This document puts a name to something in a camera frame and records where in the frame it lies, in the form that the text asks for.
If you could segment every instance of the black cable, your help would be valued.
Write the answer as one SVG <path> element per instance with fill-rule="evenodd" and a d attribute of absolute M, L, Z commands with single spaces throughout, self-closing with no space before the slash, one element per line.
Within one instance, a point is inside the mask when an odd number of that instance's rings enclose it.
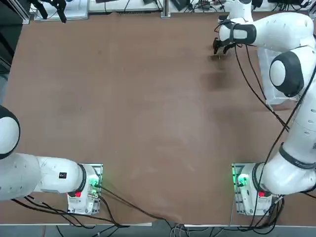
<path fill-rule="evenodd" d="M 114 231 L 112 231 L 109 235 L 107 235 L 107 237 L 110 237 L 111 235 L 113 235 L 119 228 L 117 227 Z"/>
<path fill-rule="evenodd" d="M 31 209 L 31 210 L 35 210 L 35 211 L 40 211 L 40 212 L 44 212 L 44 213 L 49 213 L 49 214 L 53 214 L 53 215 L 69 215 L 69 216 L 84 216 L 84 217 L 88 217 L 88 218 L 91 218 L 91 219 L 96 219 L 96 220 L 101 220 L 101 221 L 107 221 L 107 222 L 110 222 L 112 223 L 111 220 L 108 220 L 108 219 L 105 219 L 105 218 L 101 218 L 101 217 L 96 217 L 96 216 L 90 216 L 90 215 L 84 215 L 84 214 L 78 214 L 78 213 L 67 213 L 67 214 L 63 214 L 63 213 L 57 213 L 57 212 L 52 212 L 52 211 L 46 211 L 46 210 L 43 210 L 43 209 L 39 209 L 39 208 L 36 208 L 36 207 L 32 207 L 32 206 L 29 206 L 23 202 L 20 202 L 16 199 L 11 199 L 12 201 L 14 201 L 15 203 L 23 206 L 23 207 L 26 207 L 28 209 Z"/>
<path fill-rule="evenodd" d="M 261 84 L 260 84 L 259 78 L 258 78 L 258 76 L 257 76 L 257 74 L 256 74 L 256 72 L 255 72 L 255 70 L 254 70 L 254 68 L 253 68 L 253 66 L 252 66 L 251 59 L 250 59 L 250 55 L 249 55 L 249 50 L 248 50 L 248 46 L 247 46 L 247 45 L 246 45 L 246 50 L 247 50 L 247 56 L 248 56 L 248 61 L 249 61 L 250 67 L 251 67 L 251 69 L 252 69 L 252 71 L 253 71 L 253 73 L 254 73 L 256 79 L 257 79 L 257 82 L 258 82 L 259 88 L 260 88 L 260 90 L 261 90 L 262 96 L 263 96 L 263 98 L 265 98 L 265 100 L 267 100 L 267 98 L 266 98 L 266 96 L 265 96 L 265 94 L 264 94 L 264 92 L 263 92 L 262 86 L 261 86 Z"/>
<path fill-rule="evenodd" d="M 31 203 L 31 204 L 33 204 L 33 205 L 35 205 L 35 206 L 38 206 L 38 207 L 41 207 L 41 208 L 44 208 L 44 209 L 53 210 L 53 211 L 55 211 L 56 213 L 61 212 L 61 213 L 64 213 L 65 215 L 71 216 L 72 218 L 74 218 L 74 219 L 79 223 L 79 225 L 76 225 L 76 224 L 73 223 L 71 220 L 69 220 L 67 217 L 65 217 L 64 215 L 61 215 L 66 221 L 68 221 L 71 225 L 73 225 L 73 226 L 75 226 L 75 227 L 83 227 L 83 228 L 85 228 L 85 229 L 94 229 L 94 228 L 95 228 L 95 226 L 93 226 L 93 227 L 85 226 L 85 225 L 82 224 L 75 216 L 72 216 L 71 213 L 67 213 L 66 211 L 61 210 L 61 209 L 53 208 L 53 207 L 51 207 L 50 205 L 48 205 L 47 203 L 45 203 L 45 202 L 41 202 L 44 206 L 43 206 L 43 205 L 40 205 L 40 204 L 37 204 L 37 203 L 31 201 L 29 198 L 31 198 L 31 199 L 34 200 L 34 197 L 32 197 L 31 195 L 28 195 L 27 197 L 24 197 L 25 200 L 27 200 L 29 203 Z"/>
<path fill-rule="evenodd" d="M 111 221 L 114 223 L 114 225 L 115 225 L 116 227 L 118 227 L 118 228 L 129 227 L 129 226 L 123 226 L 123 225 L 119 224 L 119 223 L 114 219 L 114 217 L 113 217 L 113 215 L 112 215 L 112 212 L 111 212 L 111 210 L 110 210 L 110 206 L 109 206 L 108 202 L 107 202 L 102 196 L 99 196 L 99 199 L 105 204 L 105 206 L 106 206 L 106 208 L 107 208 L 107 210 L 108 210 L 110 219 L 111 219 Z"/>
<path fill-rule="evenodd" d="M 202 10 L 203 10 L 203 13 L 205 13 L 204 7 L 203 7 L 203 2 L 201 2 L 201 7 L 202 7 Z"/>
<path fill-rule="evenodd" d="M 315 196 L 310 195 L 310 194 L 308 194 L 308 193 L 302 193 L 302 194 L 305 194 L 305 195 L 307 195 L 307 196 L 309 196 L 309 197 L 311 197 L 311 198 L 315 198 L 315 199 L 316 199 L 316 197 L 315 197 Z"/>
<path fill-rule="evenodd" d="M 277 8 L 277 6 L 278 6 L 278 3 L 276 4 L 275 8 L 272 9 L 272 11 L 274 11 Z"/>
<path fill-rule="evenodd" d="M 224 5 L 222 4 L 221 0 L 218 0 L 218 2 L 221 5 L 221 8 L 225 11 Z"/>
<path fill-rule="evenodd" d="M 61 237 L 64 237 L 64 235 L 61 233 L 60 229 L 58 226 L 56 226 L 58 233 L 60 234 Z"/>
<path fill-rule="evenodd" d="M 250 228 L 250 227 L 246 227 L 246 226 L 240 226 L 240 227 L 237 228 L 237 230 L 236 230 L 236 229 L 225 229 L 225 228 L 221 228 L 221 229 L 226 230 L 226 231 L 241 231 L 241 232 L 247 232 L 247 231 L 252 231 L 252 230 L 262 230 L 262 229 L 269 228 L 270 226 L 274 225 L 274 223 L 277 221 L 279 215 L 280 215 L 281 212 L 282 212 L 282 210 L 277 211 L 276 217 L 275 217 L 272 221 L 270 221 L 270 220 L 271 220 L 271 216 L 272 216 L 272 214 L 273 214 L 273 211 L 274 211 L 275 207 L 277 206 L 277 208 L 278 208 L 279 201 L 280 201 L 280 199 L 279 199 L 277 202 L 273 203 L 273 205 L 270 206 L 269 210 L 267 210 L 267 211 L 264 213 L 264 215 L 261 216 L 260 220 L 256 223 L 256 225 L 255 225 L 254 227 L 251 227 L 251 228 Z M 259 223 L 263 220 L 263 218 L 264 218 L 269 212 L 270 212 L 270 217 L 269 217 L 269 219 L 268 219 L 268 222 L 267 222 L 267 223 L 264 223 L 264 224 L 262 224 L 262 225 L 260 225 L 260 226 L 258 226 Z"/>
<path fill-rule="evenodd" d="M 209 7 L 210 7 L 210 8 L 213 8 L 216 12 L 218 12 L 215 7 L 213 7 L 213 6 L 211 6 L 211 5 L 210 5 Z"/>
<path fill-rule="evenodd" d="M 192 8 L 192 11 L 191 11 L 190 13 L 195 12 L 195 9 L 196 9 L 196 8 L 197 8 L 197 3 L 194 4 L 194 7 Z"/>
<path fill-rule="evenodd" d="M 209 237 L 212 237 L 214 229 L 215 229 L 215 227 L 212 228 L 211 233 L 209 233 Z"/>
<path fill-rule="evenodd" d="M 159 217 L 159 216 L 155 216 L 155 215 L 153 215 L 153 214 L 150 214 L 150 213 L 144 211 L 143 209 L 141 209 L 141 208 L 135 206 L 134 204 L 131 204 L 130 202 L 128 202 L 128 201 L 126 201 L 125 199 L 121 198 L 120 196 L 116 195 L 116 194 L 113 193 L 112 191 L 110 191 L 110 190 L 108 190 L 108 189 L 102 187 L 101 185 L 95 185 L 95 187 L 103 189 L 104 191 L 106 191 L 106 192 L 110 193 L 111 195 L 115 196 L 116 198 L 118 198 L 118 199 L 121 200 L 122 202 L 125 202 L 125 204 L 127 204 L 127 205 L 129 205 L 129 206 L 135 208 L 136 210 L 142 212 L 143 214 L 145 214 L 145 215 L 147 215 L 147 216 L 149 216 L 149 217 L 152 217 L 152 218 L 158 219 L 158 220 L 164 220 L 164 221 L 169 225 L 169 227 L 172 229 L 172 227 L 170 226 L 170 224 L 168 223 L 168 221 L 167 221 L 165 218 Z"/>
<path fill-rule="evenodd" d="M 129 4 L 129 1 L 130 1 L 130 0 L 128 0 L 128 1 L 127 1 L 127 4 L 126 4 L 126 6 L 125 6 L 125 8 L 124 8 L 124 11 L 123 11 L 123 12 L 125 12 L 125 11 L 126 11 L 126 8 L 127 8 L 128 4 Z"/>
<path fill-rule="evenodd" d="M 160 5 L 160 7 L 161 7 L 161 11 L 163 11 L 163 6 L 162 6 L 160 0 L 158 0 L 158 2 L 159 2 L 159 5 Z"/>
<path fill-rule="evenodd" d="M 218 234 L 221 232 L 222 230 L 220 229 L 215 235 L 213 235 L 212 237 L 216 237 L 216 236 L 218 236 Z"/>
<path fill-rule="evenodd" d="M 186 12 L 186 11 L 189 9 L 190 6 L 193 6 L 193 5 L 192 5 L 193 1 L 194 1 L 194 0 L 192 0 L 192 1 L 190 2 L 190 4 L 187 6 L 187 8 L 184 10 L 184 12 Z"/>
<path fill-rule="evenodd" d="M 93 236 L 91 236 L 91 237 L 99 236 L 99 235 L 100 235 L 101 233 L 103 233 L 104 231 L 107 231 L 107 230 L 109 230 L 109 229 L 111 229 L 111 228 L 113 228 L 113 227 L 114 227 L 114 226 L 107 227 L 106 229 L 104 229 L 104 230 L 102 230 L 102 231 L 96 233 L 95 235 L 93 235 Z"/>
<path fill-rule="evenodd" d="M 158 7 L 158 10 L 159 10 L 159 11 L 162 11 L 162 10 L 160 9 L 159 5 L 158 5 L 157 0 L 154 0 L 154 2 L 156 3 L 156 5 L 157 5 L 157 7 Z"/>
<path fill-rule="evenodd" d="M 293 4 L 291 4 L 291 7 L 292 7 L 295 11 L 300 10 L 300 8 L 299 8 L 299 9 L 296 9 L 296 8 L 293 6 Z"/>
<path fill-rule="evenodd" d="M 43 20 L 47 20 L 49 18 L 52 18 L 57 13 L 57 11 L 55 11 L 55 13 L 52 14 L 50 17 L 47 17 L 46 19 L 44 19 L 41 16 L 37 15 L 33 8 L 31 8 L 31 11 L 34 13 L 34 15 L 36 15 L 38 18 L 43 19 Z"/>
<path fill-rule="evenodd" d="M 248 59 L 249 59 L 249 62 L 250 62 L 250 66 L 252 66 L 251 61 L 250 61 L 250 56 L 249 56 L 248 50 L 247 50 L 247 53 L 248 53 Z M 250 85 L 250 83 L 249 83 L 249 81 L 248 81 L 248 79 L 247 79 L 247 77 L 246 77 L 246 75 L 245 75 L 245 73 L 244 73 L 244 71 L 243 71 L 243 69 L 242 69 L 242 67 L 241 67 L 241 64 L 240 64 L 240 61 L 239 61 L 239 58 L 238 58 L 238 55 L 237 55 L 236 45 L 235 45 L 235 54 L 236 54 L 236 59 L 237 59 L 239 68 L 240 68 L 240 70 L 241 70 L 241 73 L 242 73 L 242 75 L 243 75 L 243 78 L 245 79 L 245 81 L 246 81 L 248 87 L 249 87 L 249 88 L 251 89 L 251 91 L 255 94 L 255 96 L 257 97 L 257 99 L 258 99 L 258 100 L 276 117 L 276 119 L 284 126 L 284 125 L 285 125 L 284 121 L 279 117 L 279 115 L 277 115 L 277 114 L 260 98 L 260 96 L 257 94 L 257 92 L 256 92 L 256 91 L 252 88 L 252 86 Z M 254 71 L 253 67 L 252 67 L 252 70 L 253 70 L 253 72 L 254 72 L 256 78 L 257 78 L 258 76 L 256 75 L 256 72 Z"/>
<path fill-rule="evenodd" d="M 276 216 L 275 216 L 275 219 L 274 219 L 274 221 L 273 221 L 272 228 L 271 228 L 269 231 L 267 231 L 267 232 L 265 232 L 265 233 L 257 232 L 257 231 L 255 231 L 255 230 L 253 230 L 253 231 L 254 231 L 255 233 L 257 233 L 257 234 L 260 234 L 260 235 L 267 235 L 267 234 L 271 233 L 271 232 L 274 230 L 274 228 L 276 227 L 278 217 L 280 216 L 280 214 L 281 214 L 282 211 L 283 211 L 284 204 L 285 204 L 285 201 L 284 201 L 284 199 L 282 199 L 281 208 L 279 209 L 279 208 L 278 208 L 279 202 L 277 203 L 277 206 L 276 206 L 276 210 L 277 210 Z"/>
<path fill-rule="evenodd" d="M 274 203 L 274 204 L 269 208 L 269 210 L 268 210 L 267 212 L 265 212 L 264 216 L 262 216 L 261 219 L 260 219 L 260 220 L 257 222 L 257 224 L 254 226 L 255 229 L 265 229 L 265 228 L 270 227 L 272 224 L 273 224 L 273 226 L 276 225 L 276 222 L 277 222 L 277 220 L 278 220 L 278 217 L 279 217 L 280 214 L 282 213 L 283 207 L 284 207 L 284 204 L 285 204 L 284 196 L 282 196 L 282 199 L 281 199 L 281 202 L 282 202 L 282 204 L 281 204 L 281 209 L 278 208 L 279 202 L 280 202 L 280 200 L 279 200 L 276 204 Z M 275 207 L 276 207 L 276 216 L 275 216 L 274 219 L 271 221 L 271 217 L 272 217 L 272 215 L 273 215 L 273 211 L 274 211 Z M 265 224 L 263 224 L 263 225 L 261 225 L 261 226 L 258 226 L 259 223 L 260 223 L 260 222 L 262 221 L 262 219 L 267 215 L 267 213 L 270 211 L 271 208 L 272 208 L 272 210 L 271 210 L 271 213 L 270 213 L 270 216 L 269 216 L 269 218 L 268 218 L 267 223 L 265 223 Z"/>

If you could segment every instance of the power cable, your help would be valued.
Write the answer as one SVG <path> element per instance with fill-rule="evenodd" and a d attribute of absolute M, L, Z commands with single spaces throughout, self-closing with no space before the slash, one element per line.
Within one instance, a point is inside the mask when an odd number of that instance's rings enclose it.
<path fill-rule="evenodd" d="M 277 3 L 276 6 L 271 11 L 274 11 L 278 6 L 279 4 Z"/>
<path fill-rule="evenodd" d="M 61 233 L 60 229 L 58 226 L 56 226 L 58 233 L 60 234 L 61 237 L 64 237 L 64 235 Z"/>
<path fill-rule="evenodd" d="M 237 229 L 225 229 L 225 228 L 222 228 L 223 230 L 226 230 L 226 231 L 241 231 L 241 232 L 247 232 L 247 231 L 254 231 L 256 232 L 255 230 L 262 230 L 262 229 L 266 229 L 266 228 L 269 228 L 272 226 L 272 229 L 270 229 L 268 231 L 268 233 L 270 233 L 275 225 L 276 225 L 276 222 L 277 222 L 277 219 L 279 217 L 279 215 L 282 213 L 282 210 L 283 210 L 283 207 L 284 207 L 284 199 L 283 199 L 284 196 L 280 196 L 269 208 L 269 210 L 267 210 L 264 215 L 260 218 L 260 220 L 255 224 L 254 227 L 245 227 L 245 226 L 240 226 L 238 227 Z M 280 202 L 280 200 L 282 200 L 282 204 L 281 204 L 281 209 L 278 208 L 278 204 Z M 275 218 L 271 221 L 271 216 L 273 215 L 273 211 L 275 209 L 275 207 L 277 208 L 277 211 L 276 211 L 276 216 Z M 268 214 L 270 213 L 270 216 L 269 216 L 269 219 L 268 219 L 268 222 L 263 224 L 263 225 L 259 225 L 259 223 L 263 220 L 263 218 Z M 268 233 L 259 233 L 259 232 L 256 232 L 258 234 L 261 234 L 261 235 L 266 235 Z"/>
<path fill-rule="evenodd" d="M 144 211 L 143 209 L 141 209 L 141 208 L 137 207 L 136 205 L 134 205 L 134 204 L 132 204 L 132 203 L 126 201 L 125 199 L 123 199 L 123 198 L 121 198 L 120 196 L 116 195 L 116 194 L 113 193 L 112 191 L 110 191 L 110 190 L 108 190 L 108 189 L 102 187 L 101 185 L 94 185 L 94 186 L 97 187 L 97 188 L 103 189 L 104 191 L 106 191 L 106 192 L 110 193 L 111 195 L 115 196 L 117 199 L 121 200 L 121 201 L 124 202 L 125 204 L 129 205 L 130 207 L 133 207 L 134 209 L 136 209 L 136 210 L 142 212 L 143 214 L 145 214 L 145 215 L 147 215 L 147 216 L 149 216 L 149 217 L 152 217 L 152 218 L 158 219 L 158 220 L 164 220 L 164 221 L 168 224 L 168 226 L 172 229 L 172 227 L 170 226 L 170 224 L 168 223 L 168 221 L 167 221 L 165 218 L 159 217 L 159 216 L 155 216 L 155 215 L 153 215 L 153 214 L 150 214 L 150 213 Z"/>
<path fill-rule="evenodd" d="M 103 232 L 105 232 L 105 231 L 107 231 L 107 230 L 109 230 L 109 229 L 111 229 L 111 228 L 113 228 L 113 227 L 114 227 L 114 226 L 107 227 L 107 228 L 105 228 L 104 230 L 102 230 L 102 231 L 96 233 L 95 235 L 93 235 L 93 236 L 91 236 L 91 237 L 96 237 L 96 236 L 99 237 L 101 233 L 103 233 Z"/>
<path fill-rule="evenodd" d="M 84 217 L 88 217 L 88 218 L 91 218 L 91 219 L 95 219 L 95 220 L 101 220 L 101 221 L 107 221 L 107 222 L 110 222 L 112 223 L 111 220 L 108 220 L 106 218 L 101 218 L 101 217 L 96 217 L 96 216 L 90 216 L 90 215 L 84 215 L 84 214 L 78 214 L 78 213 L 57 213 L 57 212 L 52 212 L 52 211 L 47 211 L 47 210 L 43 210 L 43 209 L 39 209 L 39 208 L 36 208 L 36 207 L 32 207 L 32 206 L 29 206 L 21 201 L 18 201 L 16 199 L 11 199 L 13 202 L 15 202 L 16 204 L 19 204 L 20 206 L 23 206 L 23 207 L 26 207 L 27 209 L 30 209 L 30 210 L 35 210 L 35 211 L 40 211 L 40 212 L 44 212 L 44 213 L 49 213 L 49 214 L 53 214 L 53 215 L 69 215 L 69 216 L 84 216 Z"/>
<path fill-rule="evenodd" d="M 225 11 L 225 7 L 224 5 L 222 4 L 222 1 L 221 0 L 218 0 L 219 4 L 221 5 L 221 8 Z"/>
<path fill-rule="evenodd" d="M 117 227 L 115 230 L 113 230 L 110 234 L 108 234 L 106 237 L 110 237 L 111 235 L 113 235 L 119 228 Z"/>
<path fill-rule="evenodd" d="M 126 11 L 126 8 L 127 8 L 128 4 L 129 4 L 129 1 L 130 1 L 130 0 L 128 0 L 128 1 L 127 1 L 127 4 L 126 4 L 126 6 L 125 6 L 125 8 L 124 8 L 124 11 L 123 11 L 123 12 L 125 12 L 125 11 Z"/>
<path fill-rule="evenodd" d="M 212 237 L 214 229 L 215 229 L 215 227 L 212 228 L 211 233 L 209 233 L 209 237 Z"/>
<path fill-rule="evenodd" d="M 311 197 L 311 198 L 315 198 L 316 199 L 316 197 L 315 196 L 313 196 L 313 195 L 310 195 L 310 194 L 308 194 L 308 193 L 303 193 L 303 192 L 301 192 L 302 194 L 305 194 L 305 195 L 307 195 L 307 196 L 309 196 L 309 197 Z"/>
<path fill-rule="evenodd" d="M 112 212 L 111 212 L 111 210 L 110 210 L 110 206 L 109 206 L 108 202 L 107 202 L 102 196 L 99 196 L 99 199 L 105 204 L 105 206 L 106 206 L 106 208 L 107 208 L 107 210 L 108 210 L 110 219 L 111 219 L 111 221 L 114 223 L 114 225 L 115 225 L 116 227 L 118 227 L 118 228 L 127 228 L 127 227 L 129 227 L 129 226 L 123 226 L 123 225 L 119 224 L 119 223 L 114 219 L 114 217 L 113 217 L 113 215 L 112 215 Z"/>
<path fill-rule="evenodd" d="M 157 0 L 154 0 L 154 2 L 156 3 L 156 5 L 157 5 L 157 7 L 158 7 L 158 10 L 159 10 L 159 11 L 162 11 L 162 10 L 160 9 L 159 5 L 158 5 Z"/>
<path fill-rule="evenodd" d="M 190 2 L 190 4 L 189 4 L 189 5 L 187 6 L 187 8 L 183 11 L 183 13 L 186 12 L 186 11 L 189 9 L 189 7 L 193 7 L 193 5 L 192 5 L 193 1 L 194 1 L 194 0 L 192 0 L 192 1 Z"/>
<path fill-rule="evenodd" d="M 266 96 L 265 96 L 265 94 L 264 94 L 264 92 L 263 92 L 262 86 L 261 86 L 261 84 L 260 84 L 259 78 L 258 78 L 258 76 L 257 76 L 257 74 L 256 74 L 256 72 L 255 72 L 255 70 L 254 70 L 254 68 L 253 68 L 253 66 L 252 66 L 251 59 L 250 59 L 250 55 L 249 55 L 249 50 L 248 50 L 248 46 L 247 46 L 247 45 L 246 45 L 246 51 L 247 51 L 247 56 L 248 56 L 248 61 L 249 61 L 250 67 L 251 67 L 251 69 L 252 69 L 252 71 L 253 71 L 253 73 L 254 73 L 256 79 L 257 79 L 257 82 L 258 82 L 259 88 L 260 88 L 260 90 L 261 90 L 262 96 L 263 96 L 263 98 L 265 98 L 265 100 L 267 100 L 267 98 L 266 98 Z"/>
<path fill-rule="evenodd" d="M 41 207 L 41 208 L 44 208 L 44 209 L 53 210 L 53 211 L 55 211 L 56 213 L 61 212 L 61 213 L 64 213 L 65 215 L 69 215 L 69 216 L 73 217 L 73 218 L 79 223 L 79 226 L 76 225 L 75 223 L 73 223 L 71 220 L 69 220 L 69 219 L 68 219 L 67 217 L 65 217 L 64 215 L 61 215 L 66 221 L 68 221 L 71 225 L 73 225 L 73 226 L 75 226 L 75 227 L 83 227 L 83 228 L 85 228 L 85 229 L 94 229 L 94 228 L 95 228 L 95 226 L 93 226 L 93 227 L 85 226 L 85 225 L 82 224 L 75 216 L 72 216 L 71 213 L 67 213 L 66 211 L 63 211 L 63 210 L 61 210 L 61 209 L 55 209 L 55 208 L 51 207 L 50 205 L 48 205 L 48 204 L 45 203 L 45 202 L 41 202 L 43 205 L 37 204 L 37 203 L 35 203 L 34 201 L 30 200 L 29 198 L 35 200 L 34 197 L 32 197 L 32 196 L 30 196 L 30 195 L 28 195 L 27 197 L 24 197 L 25 200 L 27 200 L 29 203 L 33 204 L 34 206 L 38 206 L 38 207 Z"/>
<path fill-rule="evenodd" d="M 47 19 L 49 19 L 49 18 L 52 18 L 52 17 L 57 13 L 57 11 L 55 11 L 55 13 L 52 14 L 50 17 L 47 17 L 46 19 L 44 19 L 44 18 L 42 18 L 41 16 L 37 15 L 33 8 L 31 8 L 31 11 L 34 13 L 35 16 L 37 16 L 38 18 L 40 18 L 40 19 L 42 19 L 42 20 L 47 20 Z"/>

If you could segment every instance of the white casing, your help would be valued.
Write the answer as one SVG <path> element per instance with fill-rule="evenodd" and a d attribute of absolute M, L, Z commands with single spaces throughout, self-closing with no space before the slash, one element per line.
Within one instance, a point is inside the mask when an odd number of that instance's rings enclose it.
<path fill-rule="evenodd" d="M 253 22 L 251 15 L 251 2 L 243 4 L 239 0 L 234 0 L 234 3 L 228 2 L 229 15 L 227 19 L 235 19 L 242 17 L 245 22 Z"/>
<path fill-rule="evenodd" d="M 314 24 L 307 15 L 295 12 L 283 12 L 251 22 L 242 15 L 231 21 L 240 24 L 252 24 L 256 28 L 256 39 L 252 45 L 273 51 L 285 52 L 300 46 L 315 47 L 313 37 Z M 219 30 L 221 41 L 230 37 L 230 29 L 222 25 Z M 246 31 L 234 30 L 235 39 L 245 39 Z"/>
<path fill-rule="evenodd" d="M 72 160 L 53 157 L 37 157 L 41 179 L 34 192 L 67 193 L 75 191 L 82 181 L 82 170 Z M 67 178 L 59 178 L 59 173 Z"/>
<path fill-rule="evenodd" d="M 19 140 L 19 126 L 10 117 L 0 118 L 0 154 L 11 152 Z"/>
<path fill-rule="evenodd" d="M 300 60 L 305 90 L 316 66 L 315 49 L 309 46 L 291 50 Z M 297 160 L 316 162 L 316 81 L 305 95 L 296 112 L 283 149 Z M 315 170 L 298 168 L 286 161 L 279 152 L 264 168 L 263 184 L 274 194 L 292 194 L 308 190 L 315 185 Z"/>
<path fill-rule="evenodd" d="M 86 184 L 80 197 L 71 197 L 67 195 L 68 210 L 72 213 L 91 215 L 93 214 L 93 207 L 96 198 L 89 195 L 92 193 L 92 187 L 90 186 L 89 181 L 91 179 L 99 181 L 99 178 L 91 165 L 83 164 L 83 167 L 86 171 Z"/>
<path fill-rule="evenodd" d="M 0 160 L 0 201 L 29 195 L 40 181 L 37 157 L 12 153 Z"/>
<path fill-rule="evenodd" d="M 252 181 L 252 170 L 255 166 L 254 163 L 249 163 L 244 166 L 242 173 L 237 179 L 239 185 L 240 194 L 242 197 L 242 203 L 245 210 L 245 215 L 253 215 L 256 199 L 257 199 L 257 190 L 255 189 Z M 259 165 L 257 168 L 257 180 L 259 181 L 263 164 Z M 242 182 L 242 187 L 240 186 L 240 177 L 246 177 L 246 180 Z M 272 202 L 272 195 L 268 197 L 259 197 L 257 199 L 257 208 L 256 215 L 262 216 L 267 210 L 269 210 Z"/>

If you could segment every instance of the metal bracket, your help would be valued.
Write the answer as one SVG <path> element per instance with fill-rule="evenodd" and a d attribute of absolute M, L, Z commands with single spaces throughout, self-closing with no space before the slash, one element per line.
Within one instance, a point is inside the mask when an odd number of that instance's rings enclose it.
<path fill-rule="evenodd" d="M 243 168 L 246 165 L 249 164 L 254 164 L 254 163 L 232 163 L 232 173 L 233 173 L 233 183 L 234 183 L 234 191 L 235 191 L 235 204 L 236 204 L 236 210 L 238 214 L 242 214 L 242 215 L 253 215 L 252 214 L 252 209 L 249 211 L 247 211 L 245 209 L 245 207 L 249 206 L 249 202 L 247 201 L 247 198 L 251 200 L 251 191 L 247 191 L 248 195 L 245 195 L 244 193 L 244 187 L 247 187 L 247 184 L 249 181 L 245 181 L 242 180 L 242 182 L 240 181 L 240 176 L 243 173 Z M 262 206 L 262 204 L 264 205 L 271 205 L 271 196 L 270 197 L 260 197 L 262 198 L 262 200 L 258 200 L 258 206 Z M 258 210 L 256 211 L 256 216 L 261 216 L 265 213 L 266 210 Z"/>
<path fill-rule="evenodd" d="M 171 14 L 169 11 L 169 0 L 163 0 L 163 10 L 160 14 L 162 19 L 170 18 Z"/>
<path fill-rule="evenodd" d="M 18 0 L 7 0 L 7 2 L 11 5 L 11 9 L 14 9 L 14 11 L 21 17 L 22 24 L 29 24 L 30 13 L 24 9 L 20 2 Z"/>
<path fill-rule="evenodd" d="M 91 186 L 91 182 L 96 182 L 102 185 L 103 164 L 92 163 L 82 164 L 87 172 L 86 184 L 83 191 L 78 196 L 69 196 L 68 199 L 68 212 L 78 214 L 97 214 L 100 212 L 100 199 L 101 188 Z"/>

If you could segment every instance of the mounting plate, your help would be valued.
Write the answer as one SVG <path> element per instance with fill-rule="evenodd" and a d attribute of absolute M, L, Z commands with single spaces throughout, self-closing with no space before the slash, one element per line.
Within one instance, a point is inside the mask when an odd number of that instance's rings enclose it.
<path fill-rule="evenodd" d="M 255 163 L 232 163 L 233 183 L 235 191 L 235 203 L 238 214 L 253 215 L 255 199 L 258 192 L 253 186 L 251 174 Z M 262 216 L 271 206 L 272 196 L 257 198 L 255 215 Z"/>
<path fill-rule="evenodd" d="M 103 164 L 82 163 L 86 171 L 86 183 L 83 191 L 76 196 L 67 195 L 68 212 L 77 214 L 97 214 L 100 212 L 101 188 L 94 187 L 92 183 L 102 185 Z"/>

